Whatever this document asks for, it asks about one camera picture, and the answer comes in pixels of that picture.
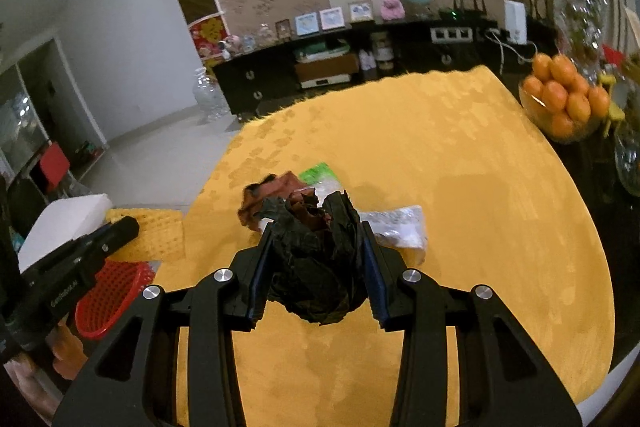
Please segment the black plastic bag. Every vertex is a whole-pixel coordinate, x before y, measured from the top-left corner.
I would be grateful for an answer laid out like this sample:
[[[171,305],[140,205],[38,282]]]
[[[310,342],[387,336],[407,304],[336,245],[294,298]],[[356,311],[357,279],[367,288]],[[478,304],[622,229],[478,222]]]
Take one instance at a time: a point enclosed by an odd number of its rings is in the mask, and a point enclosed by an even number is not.
[[[311,230],[292,216],[270,223],[272,279],[268,299],[309,323],[341,322],[367,299],[358,212],[345,192],[319,199],[331,216]]]

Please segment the brown paper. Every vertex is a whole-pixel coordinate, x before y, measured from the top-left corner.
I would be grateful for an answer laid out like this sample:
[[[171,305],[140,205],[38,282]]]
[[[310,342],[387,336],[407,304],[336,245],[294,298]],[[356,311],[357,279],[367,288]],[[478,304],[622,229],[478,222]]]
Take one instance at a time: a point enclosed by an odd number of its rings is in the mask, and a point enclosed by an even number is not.
[[[271,173],[258,183],[243,188],[238,218],[243,227],[259,230],[262,219],[276,222],[284,215],[292,216],[311,230],[327,228],[331,216],[319,206],[316,190],[300,181],[292,171],[282,176]]]

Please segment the green wrapper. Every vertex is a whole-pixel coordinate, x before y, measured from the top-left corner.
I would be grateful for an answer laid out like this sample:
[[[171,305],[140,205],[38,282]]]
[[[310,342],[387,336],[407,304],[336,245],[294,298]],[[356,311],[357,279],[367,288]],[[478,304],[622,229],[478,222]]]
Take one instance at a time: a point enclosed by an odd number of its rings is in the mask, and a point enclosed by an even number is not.
[[[340,184],[336,174],[324,161],[299,173],[298,179],[308,185],[319,185],[323,183]]]

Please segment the red chair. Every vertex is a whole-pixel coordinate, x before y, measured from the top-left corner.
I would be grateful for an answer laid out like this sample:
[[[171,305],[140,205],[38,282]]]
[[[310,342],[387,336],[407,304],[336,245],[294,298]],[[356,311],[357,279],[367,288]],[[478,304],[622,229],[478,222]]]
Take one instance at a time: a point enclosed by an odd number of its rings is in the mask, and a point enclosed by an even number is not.
[[[70,169],[70,161],[58,142],[53,142],[40,157],[39,167],[47,182],[47,192],[58,188]]]

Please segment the white printed wrapper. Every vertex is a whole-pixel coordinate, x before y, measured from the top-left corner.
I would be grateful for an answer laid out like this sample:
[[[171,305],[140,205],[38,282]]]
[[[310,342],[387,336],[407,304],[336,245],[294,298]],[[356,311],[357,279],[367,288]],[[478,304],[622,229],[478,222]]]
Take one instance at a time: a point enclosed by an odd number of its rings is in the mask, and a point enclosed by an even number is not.
[[[419,205],[385,211],[358,211],[382,246],[403,251],[412,265],[422,265],[427,251],[425,217]]]

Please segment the yellow tablecloth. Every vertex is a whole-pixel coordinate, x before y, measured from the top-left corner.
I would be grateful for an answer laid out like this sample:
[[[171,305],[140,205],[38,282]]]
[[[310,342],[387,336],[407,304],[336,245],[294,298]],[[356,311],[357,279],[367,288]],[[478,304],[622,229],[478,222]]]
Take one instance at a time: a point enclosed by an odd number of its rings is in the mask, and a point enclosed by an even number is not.
[[[189,287],[228,265],[258,239],[238,217],[243,188],[319,162],[360,210],[420,206],[427,248],[409,265],[462,291],[490,286],[575,401],[600,387],[615,315],[597,229],[547,139],[485,67],[373,81],[249,122],[186,213],[184,254],[158,283]],[[271,303],[233,343],[252,426],[390,421],[402,337],[368,307],[318,326]]]

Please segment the clear water jug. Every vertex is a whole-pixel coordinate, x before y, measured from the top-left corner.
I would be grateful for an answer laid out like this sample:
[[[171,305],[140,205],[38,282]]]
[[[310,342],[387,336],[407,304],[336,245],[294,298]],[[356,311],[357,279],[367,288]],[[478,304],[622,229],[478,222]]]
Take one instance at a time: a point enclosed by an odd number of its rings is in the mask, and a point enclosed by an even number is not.
[[[219,83],[209,77],[205,67],[200,67],[195,71],[192,92],[205,122],[215,121],[230,113],[230,107]]]

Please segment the round glass jar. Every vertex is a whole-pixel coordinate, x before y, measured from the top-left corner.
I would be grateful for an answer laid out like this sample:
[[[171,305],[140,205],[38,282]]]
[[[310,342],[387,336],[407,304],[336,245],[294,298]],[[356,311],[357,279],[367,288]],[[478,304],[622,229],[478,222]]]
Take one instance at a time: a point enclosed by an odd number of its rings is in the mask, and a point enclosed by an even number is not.
[[[615,166],[620,183],[636,197],[640,194],[639,154],[639,128],[622,121],[614,133]]]

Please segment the glass bowl of oranges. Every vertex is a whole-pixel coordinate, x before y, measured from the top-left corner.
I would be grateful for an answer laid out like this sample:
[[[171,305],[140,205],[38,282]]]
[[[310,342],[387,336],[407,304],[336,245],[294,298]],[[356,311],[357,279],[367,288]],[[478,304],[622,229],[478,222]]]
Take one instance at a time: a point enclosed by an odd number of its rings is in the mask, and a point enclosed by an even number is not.
[[[564,54],[536,53],[518,96],[528,118],[556,143],[588,138],[612,107],[610,91],[579,74]]]

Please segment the black tv cabinet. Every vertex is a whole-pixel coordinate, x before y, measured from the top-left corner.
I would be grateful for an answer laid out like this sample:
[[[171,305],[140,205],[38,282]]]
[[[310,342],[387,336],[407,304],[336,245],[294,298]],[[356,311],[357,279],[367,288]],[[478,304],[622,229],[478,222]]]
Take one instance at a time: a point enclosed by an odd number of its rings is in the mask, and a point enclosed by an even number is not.
[[[542,52],[556,53],[555,29],[526,20],[523,44],[485,17],[356,23],[233,57],[213,74],[231,113],[266,116],[304,98],[406,72],[488,67],[509,88]]]

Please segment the white cylindrical device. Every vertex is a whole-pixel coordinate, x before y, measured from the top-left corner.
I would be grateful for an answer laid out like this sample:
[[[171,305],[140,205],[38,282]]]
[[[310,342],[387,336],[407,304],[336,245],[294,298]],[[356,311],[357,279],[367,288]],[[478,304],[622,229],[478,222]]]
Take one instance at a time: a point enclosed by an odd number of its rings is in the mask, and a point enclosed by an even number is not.
[[[526,9],[522,2],[512,0],[504,2],[504,28],[509,34],[510,42],[527,43]]]

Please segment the black wifi router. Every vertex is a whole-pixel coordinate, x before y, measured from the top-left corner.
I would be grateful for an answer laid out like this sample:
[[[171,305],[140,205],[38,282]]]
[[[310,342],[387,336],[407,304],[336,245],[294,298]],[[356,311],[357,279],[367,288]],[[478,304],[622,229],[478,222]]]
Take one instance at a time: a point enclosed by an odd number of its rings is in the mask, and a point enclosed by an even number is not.
[[[438,11],[441,20],[454,20],[462,22],[462,20],[480,20],[487,18],[487,8],[485,0],[472,0],[472,6],[468,8],[464,0],[452,0],[452,5],[447,9]]]

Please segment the blue framed picture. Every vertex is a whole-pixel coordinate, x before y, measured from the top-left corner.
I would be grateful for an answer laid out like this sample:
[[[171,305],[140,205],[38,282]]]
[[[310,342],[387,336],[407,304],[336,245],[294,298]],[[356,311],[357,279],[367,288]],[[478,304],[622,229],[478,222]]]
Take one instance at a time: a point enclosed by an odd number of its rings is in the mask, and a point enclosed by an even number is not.
[[[309,35],[318,34],[320,31],[320,25],[318,20],[318,13],[311,12],[295,17],[295,31],[297,37],[305,37]]]

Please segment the glass flower vase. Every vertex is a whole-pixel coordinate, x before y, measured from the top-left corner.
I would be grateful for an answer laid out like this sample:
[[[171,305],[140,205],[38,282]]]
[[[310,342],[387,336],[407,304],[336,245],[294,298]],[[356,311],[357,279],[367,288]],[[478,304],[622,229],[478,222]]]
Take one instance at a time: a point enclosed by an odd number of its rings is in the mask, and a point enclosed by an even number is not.
[[[602,57],[606,0],[563,0],[562,49],[575,64],[578,72],[595,83]]]

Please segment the pink plush toy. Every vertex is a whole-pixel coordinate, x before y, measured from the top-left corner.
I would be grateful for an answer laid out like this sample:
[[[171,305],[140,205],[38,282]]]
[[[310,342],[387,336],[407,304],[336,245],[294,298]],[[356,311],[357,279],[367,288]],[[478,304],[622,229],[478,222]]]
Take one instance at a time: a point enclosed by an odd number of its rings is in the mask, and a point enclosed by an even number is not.
[[[401,0],[381,0],[380,14],[382,20],[403,20],[406,17]]]

